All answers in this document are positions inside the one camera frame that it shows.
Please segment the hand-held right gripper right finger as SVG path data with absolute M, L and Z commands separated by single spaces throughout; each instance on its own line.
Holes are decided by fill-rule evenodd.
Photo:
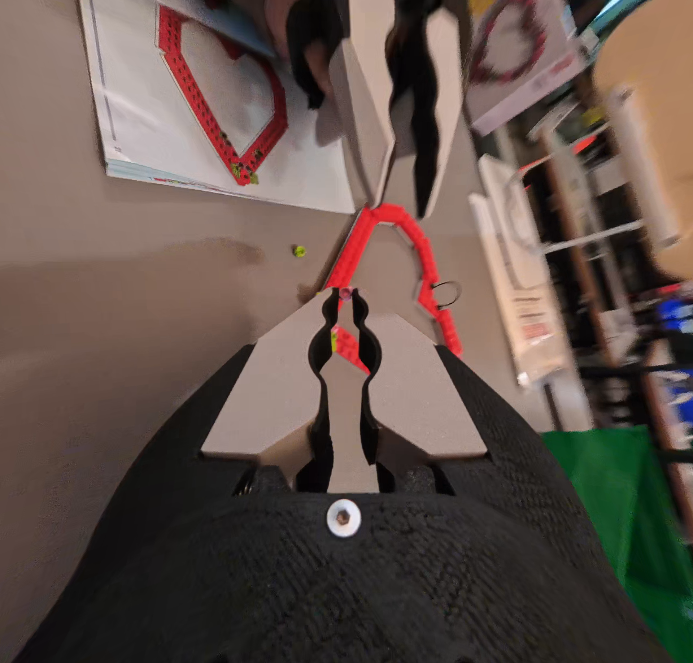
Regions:
M 360 440 L 378 489 L 401 491 L 407 478 L 419 475 L 419 484 L 435 492 L 435 465 L 488 452 L 441 357 L 449 351 L 399 315 L 371 315 L 358 289 L 352 305 L 358 355 L 368 370 Z

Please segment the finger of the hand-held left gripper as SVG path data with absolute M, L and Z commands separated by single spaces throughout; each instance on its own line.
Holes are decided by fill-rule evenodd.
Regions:
M 392 78 L 385 54 L 343 39 L 329 65 L 335 104 L 370 208 L 384 197 L 395 148 Z
M 391 105 L 407 93 L 414 151 L 414 200 L 418 219 L 432 215 L 449 162 L 463 104 L 459 20 L 446 7 L 426 16 L 400 18 L 387 38 L 393 81 Z

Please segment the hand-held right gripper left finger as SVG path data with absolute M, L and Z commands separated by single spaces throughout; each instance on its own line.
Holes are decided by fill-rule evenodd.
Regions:
M 259 338 L 202 444 L 210 458 L 276 466 L 299 492 L 325 493 L 334 468 L 328 389 L 337 289 Z

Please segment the red lego heart frame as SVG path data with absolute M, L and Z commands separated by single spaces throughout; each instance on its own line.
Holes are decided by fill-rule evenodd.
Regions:
M 402 207 L 384 203 L 377 208 L 363 208 L 357 215 L 340 252 L 331 267 L 322 289 L 351 288 L 356 269 L 378 225 L 394 227 L 408 240 L 420 268 L 420 284 L 416 302 L 434 322 L 443 344 L 461 358 L 463 349 L 449 304 L 439 304 L 435 289 L 443 285 L 440 280 L 431 243 L 419 223 Z

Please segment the lego set box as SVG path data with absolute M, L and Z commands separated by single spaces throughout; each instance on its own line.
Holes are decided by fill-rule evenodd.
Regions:
M 465 106 L 486 136 L 587 67 L 567 0 L 468 0 L 472 43 Z

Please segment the lego instruction booklet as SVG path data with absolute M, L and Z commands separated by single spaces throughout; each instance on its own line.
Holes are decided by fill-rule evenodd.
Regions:
M 109 176 L 350 215 L 365 195 L 331 102 L 228 0 L 79 0 Z

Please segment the person's left hand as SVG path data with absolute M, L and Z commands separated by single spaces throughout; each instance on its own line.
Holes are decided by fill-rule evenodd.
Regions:
M 291 69 L 311 110 L 333 96 L 328 73 L 331 52 L 326 43 L 320 0 L 230 0 L 249 16 L 259 34 Z

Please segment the black rubber band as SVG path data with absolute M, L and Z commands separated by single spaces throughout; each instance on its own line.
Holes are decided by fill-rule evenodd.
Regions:
M 442 280 L 431 284 L 432 295 L 438 311 L 452 307 L 461 297 L 462 287 L 454 279 Z

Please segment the white metal rack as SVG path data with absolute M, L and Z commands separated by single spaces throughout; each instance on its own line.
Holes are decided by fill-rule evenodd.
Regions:
M 469 196 L 518 384 L 544 388 L 564 431 L 645 424 L 645 395 L 619 378 L 663 327 L 655 296 L 692 278 L 692 237 L 668 233 L 636 97 L 608 98 L 596 129 L 569 141 L 571 96 L 531 130 L 474 135 L 482 190 Z

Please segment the green plastic bin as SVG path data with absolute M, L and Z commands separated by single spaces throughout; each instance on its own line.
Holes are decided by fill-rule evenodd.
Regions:
M 692 556 L 645 426 L 541 437 L 639 614 L 675 662 L 692 661 Z

